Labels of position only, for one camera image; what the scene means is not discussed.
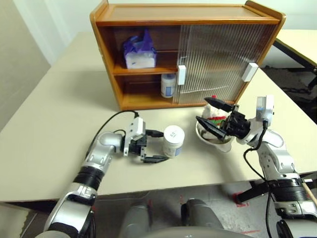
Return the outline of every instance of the white wall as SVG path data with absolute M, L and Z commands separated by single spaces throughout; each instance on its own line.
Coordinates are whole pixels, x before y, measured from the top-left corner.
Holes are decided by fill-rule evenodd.
M 14 0 L 31 34 L 50 64 L 80 31 L 92 31 L 89 13 L 101 0 Z M 244 3 L 245 0 L 109 0 L 109 3 Z M 257 0 L 286 14 L 283 29 L 317 29 L 315 0 Z M 274 47 L 264 64 L 299 67 Z

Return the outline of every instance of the white container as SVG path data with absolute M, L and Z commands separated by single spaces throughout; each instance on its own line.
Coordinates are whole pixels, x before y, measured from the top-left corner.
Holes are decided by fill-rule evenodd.
M 165 73 L 161 76 L 160 93 L 165 98 L 173 97 L 176 84 L 175 73 Z
M 185 138 L 185 132 L 176 125 L 169 125 L 164 130 L 163 153 L 167 157 L 179 155 Z

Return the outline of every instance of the white bottle cap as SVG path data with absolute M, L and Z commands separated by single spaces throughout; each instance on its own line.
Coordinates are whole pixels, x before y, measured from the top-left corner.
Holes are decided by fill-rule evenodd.
M 185 132 L 177 125 L 169 125 L 164 130 L 164 138 L 171 144 L 183 143 Z

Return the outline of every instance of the table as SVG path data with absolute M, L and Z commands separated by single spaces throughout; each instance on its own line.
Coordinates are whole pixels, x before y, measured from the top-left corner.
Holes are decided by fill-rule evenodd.
M 280 30 L 273 45 L 316 75 L 316 42 L 317 30 Z M 316 83 L 317 77 L 308 88 L 312 89 Z
M 275 96 L 271 129 L 286 140 L 297 171 L 317 171 L 317 126 L 260 69 L 239 101 L 240 112 L 253 118 L 257 96 L 266 94 Z M 59 198 L 78 173 L 95 132 L 118 110 L 94 35 L 80 33 L 0 133 L 0 201 Z M 148 129 L 182 127 L 183 151 L 153 165 L 116 156 L 99 195 L 258 179 L 243 160 L 247 146 L 234 141 L 229 153 L 221 153 L 196 137 L 195 115 L 202 110 L 139 111 Z M 132 118 L 121 114 L 107 129 L 127 127 Z M 158 144 L 152 141 L 149 155 L 159 153 Z M 248 158 L 260 170 L 256 153 Z

